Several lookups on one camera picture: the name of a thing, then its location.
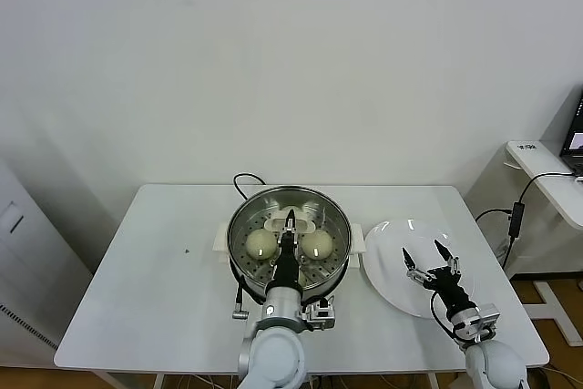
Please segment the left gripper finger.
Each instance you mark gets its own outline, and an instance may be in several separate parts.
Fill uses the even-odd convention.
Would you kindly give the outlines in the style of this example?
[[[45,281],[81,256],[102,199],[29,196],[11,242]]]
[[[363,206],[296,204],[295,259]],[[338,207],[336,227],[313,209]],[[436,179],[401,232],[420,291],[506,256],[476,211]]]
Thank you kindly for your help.
[[[295,211],[289,210],[282,226],[280,243],[296,242],[296,232],[297,229]]]

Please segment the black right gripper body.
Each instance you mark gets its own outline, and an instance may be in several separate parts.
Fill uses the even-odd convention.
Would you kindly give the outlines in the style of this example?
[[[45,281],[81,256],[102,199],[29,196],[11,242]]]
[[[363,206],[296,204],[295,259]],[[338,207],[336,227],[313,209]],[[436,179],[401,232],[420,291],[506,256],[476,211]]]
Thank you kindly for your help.
[[[439,295],[447,314],[457,314],[474,307],[465,289],[459,285],[461,280],[459,271],[452,271],[445,266],[429,270],[428,274],[432,280],[425,282],[425,288]]]

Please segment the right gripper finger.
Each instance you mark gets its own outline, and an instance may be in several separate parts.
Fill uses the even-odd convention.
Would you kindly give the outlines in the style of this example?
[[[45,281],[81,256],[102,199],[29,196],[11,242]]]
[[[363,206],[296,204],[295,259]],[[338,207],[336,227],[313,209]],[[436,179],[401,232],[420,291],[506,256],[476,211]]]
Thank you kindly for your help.
[[[437,248],[439,254],[443,260],[447,263],[452,275],[459,273],[458,258],[454,257],[450,250],[444,246],[440,241],[434,240],[435,247]]]
[[[412,256],[406,250],[402,248],[402,253],[404,256],[404,265],[406,267],[406,276],[414,282],[430,282],[433,276],[426,271],[422,271],[416,267]]]

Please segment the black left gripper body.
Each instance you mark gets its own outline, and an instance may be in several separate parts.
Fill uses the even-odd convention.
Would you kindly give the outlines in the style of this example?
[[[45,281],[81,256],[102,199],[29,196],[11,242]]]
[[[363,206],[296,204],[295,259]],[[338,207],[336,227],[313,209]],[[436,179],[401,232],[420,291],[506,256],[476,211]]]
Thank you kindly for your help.
[[[292,243],[282,245],[280,256],[275,263],[271,287],[301,288],[299,270],[295,246]]]

